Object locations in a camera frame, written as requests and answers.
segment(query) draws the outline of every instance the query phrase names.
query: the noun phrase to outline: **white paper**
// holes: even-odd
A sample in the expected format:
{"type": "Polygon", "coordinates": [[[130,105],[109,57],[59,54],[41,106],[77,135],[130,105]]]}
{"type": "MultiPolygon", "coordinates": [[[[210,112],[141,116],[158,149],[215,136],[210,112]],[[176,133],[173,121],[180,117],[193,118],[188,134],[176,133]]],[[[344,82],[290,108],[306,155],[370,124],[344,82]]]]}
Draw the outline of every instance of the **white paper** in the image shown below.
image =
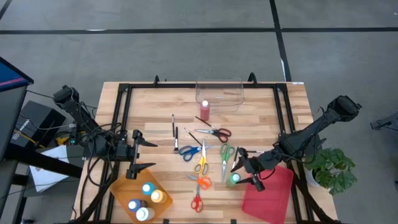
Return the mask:
{"type": "MultiPolygon", "coordinates": [[[[48,151],[42,152],[43,155],[49,156],[52,158],[56,158],[63,162],[69,163],[68,156],[67,156],[67,147],[66,146],[59,146],[48,151]]],[[[51,186],[55,185],[57,182],[67,178],[67,175],[58,174],[55,172],[47,171],[42,168],[29,166],[30,172],[32,173],[33,181],[35,185],[42,185],[36,186],[37,192],[43,192],[47,190],[51,186]]]]}

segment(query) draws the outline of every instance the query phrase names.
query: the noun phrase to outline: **paint bottle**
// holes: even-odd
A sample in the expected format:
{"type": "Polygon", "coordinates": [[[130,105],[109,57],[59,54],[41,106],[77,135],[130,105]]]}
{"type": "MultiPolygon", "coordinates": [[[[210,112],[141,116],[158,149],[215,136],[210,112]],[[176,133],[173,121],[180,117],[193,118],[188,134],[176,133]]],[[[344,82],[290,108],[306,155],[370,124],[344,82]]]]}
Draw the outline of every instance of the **paint bottle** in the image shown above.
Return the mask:
{"type": "Polygon", "coordinates": [[[167,194],[161,190],[154,190],[150,195],[150,199],[155,203],[165,203],[167,201],[167,194]]]}
{"type": "Polygon", "coordinates": [[[142,207],[136,212],[136,218],[140,222],[151,220],[154,218],[154,216],[155,216],[155,210],[153,208],[142,207]]]}
{"type": "Polygon", "coordinates": [[[151,195],[151,193],[156,190],[156,186],[151,182],[146,182],[142,186],[142,193],[144,195],[151,195]]]}
{"type": "Polygon", "coordinates": [[[210,117],[210,105],[209,102],[203,100],[200,104],[200,119],[207,121],[210,117]]]}
{"type": "Polygon", "coordinates": [[[234,187],[238,181],[241,180],[241,176],[235,172],[229,175],[229,178],[226,182],[227,187],[234,187]]]}
{"type": "Polygon", "coordinates": [[[147,206],[147,202],[144,200],[139,200],[139,199],[132,199],[128,205],[130,212],[136,212],[141,207],[146,207],[146,206],[147,206]]]}

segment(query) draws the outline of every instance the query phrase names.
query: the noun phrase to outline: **scissors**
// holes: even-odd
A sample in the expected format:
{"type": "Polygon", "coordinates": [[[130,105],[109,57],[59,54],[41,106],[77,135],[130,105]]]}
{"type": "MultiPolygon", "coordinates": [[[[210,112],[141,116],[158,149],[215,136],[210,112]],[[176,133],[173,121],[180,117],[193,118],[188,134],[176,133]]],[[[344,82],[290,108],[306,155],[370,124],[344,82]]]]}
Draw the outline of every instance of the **scissors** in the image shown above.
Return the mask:
{"type": "Polygon", "coordinates": [[[228,162],[228,159],[231,155],[235,153],[235,148],[232,146],[229,146],[228,143],[224,143],[220,147],[220,155],[223,160],[223,178],[222,181],[225,179],[225,172],[226,172],[226,164],[228,162]]]}
{"type": "Polygon", "coordinates": [[[206,146],[205,146],[205,140],[203,140],[203,146],[201,149],[201,158],[199,163],[195,166],[193,169],[195,173],[199,174],[202,177],[206,177],[207,174],[209,173],[209,163],[207,163],[206,159],[206,146]]]}
{"type": "Polygon", "coordinates": [[[191,203],[191,208],[194,209],[195,211],[197,211],[198,213],[201,212],[203,210],[203,202],[201,201],[200,198],[200,185],[198,184],[197,187],[197,195],[196,197],[193,198],[192,203],[191,203]]]}
{"type": "Polygon", "coordinates": [[[184,146],[178,151],[178,153],[182,155],[185,162],[188,162],[192,159],[193,155],[199,151],[201,151],[201,147],[184,146]]]}
{"type": "Polygon", "coordinates": [[[209,189],[209,187],[211,187],[213,185],[212,181],[208,177],[199,177],[198,178],[198,177],[189,175],[189,178],[198,182],[198,184],[200,185],[200,187],[203,190],[207,190],[207,189],[209,189]]]}
{"type": "Polygon", "coordinates": [[[213,128],[213,130],[204,130],[204,129],[196,129],[195,131],[201,132],[201,133],[207,133],[207,134],[212,134],[216,137],[218,137],[218,139],[222,142],[222,143],[226,143],[228,141],[228,137],[231,137],[232,133],[230,130],[225,129],[225,128],[220,128],[220,129],[216,129],[215,127],[213,127],[212,125],[208,124],[206,121],[198,118],[200,121],[204,122],[205,124],[209,125],[211,128],[213,128]]]}

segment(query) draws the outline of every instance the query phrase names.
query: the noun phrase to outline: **white pot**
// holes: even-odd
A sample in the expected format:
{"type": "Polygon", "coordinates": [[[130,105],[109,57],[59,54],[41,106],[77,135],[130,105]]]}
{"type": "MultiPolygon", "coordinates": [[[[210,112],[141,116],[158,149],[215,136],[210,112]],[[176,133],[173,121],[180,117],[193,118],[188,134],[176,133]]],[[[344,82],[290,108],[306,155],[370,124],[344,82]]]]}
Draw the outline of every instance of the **white pot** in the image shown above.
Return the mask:
{"type": "Polygon", "coordinates": [[[307,182],[313,186],[313,187],[321,187],[320,184],[315,180],[315,178],[312,175],[312,170],[307,170],[305,169],[305,178],[307,179],[307,182]]]}

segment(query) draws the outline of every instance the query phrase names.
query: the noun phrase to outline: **orange tray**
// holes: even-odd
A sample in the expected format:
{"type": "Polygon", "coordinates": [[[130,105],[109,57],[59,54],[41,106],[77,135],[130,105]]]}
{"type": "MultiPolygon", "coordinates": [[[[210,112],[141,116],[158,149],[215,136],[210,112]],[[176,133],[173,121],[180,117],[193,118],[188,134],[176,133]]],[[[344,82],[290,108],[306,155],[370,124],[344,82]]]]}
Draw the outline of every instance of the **orange tray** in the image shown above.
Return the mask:
{"type": "Polygon", "coordinates": [[[141,171],[137,175],[136,180],[129,180],[126,178],[126,174],[123,174],[109,187],[112,194],[122,205],[123,209],[129,215],[133,223],[152,223],[173,203],[173,199],[170,197],[169,194],[167,194],[167,201],[165,203],[155,203],[150,199],[150,195],[144,195],[142,193],[142,186],[146,182],[152,182],[159,190],[167,193],[165,189],[158,183],[158,181],[156,181],[151,172],[148,171],[148,169],[144,169],[143,171],[141,171]],[[136,213],[131,212],[128,208],[128,204],[132,199],[145,200],[148,203],[148,207],[155,210],[155,217],[151,220],[143,222],[138,221],[136,218],[136,213]]]}

